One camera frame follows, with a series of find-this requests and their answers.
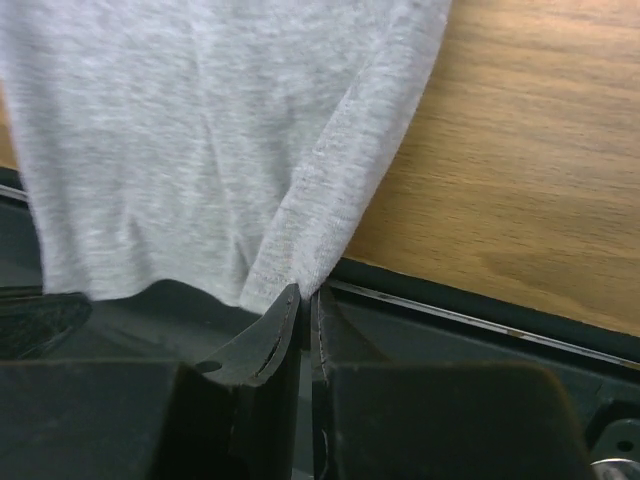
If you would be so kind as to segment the grey tank top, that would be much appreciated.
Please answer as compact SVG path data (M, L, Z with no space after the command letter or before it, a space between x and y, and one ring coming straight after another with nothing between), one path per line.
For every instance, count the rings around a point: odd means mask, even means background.
M446 1L5 1L44 288L265 312L326 280L433 70Z

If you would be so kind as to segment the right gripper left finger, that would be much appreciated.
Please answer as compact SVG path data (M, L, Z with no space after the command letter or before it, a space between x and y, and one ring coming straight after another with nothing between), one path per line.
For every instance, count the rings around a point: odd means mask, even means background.
M301 297L288 285L255 323L194 368L220 385L261 385L282 364L295 336Z

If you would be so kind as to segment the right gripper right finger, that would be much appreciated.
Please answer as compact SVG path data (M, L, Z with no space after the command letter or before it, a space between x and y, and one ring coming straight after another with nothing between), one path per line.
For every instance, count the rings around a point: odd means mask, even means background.
M310 328L314 381L328 385L339 364L390 362L343 314L329 287L311 298Z

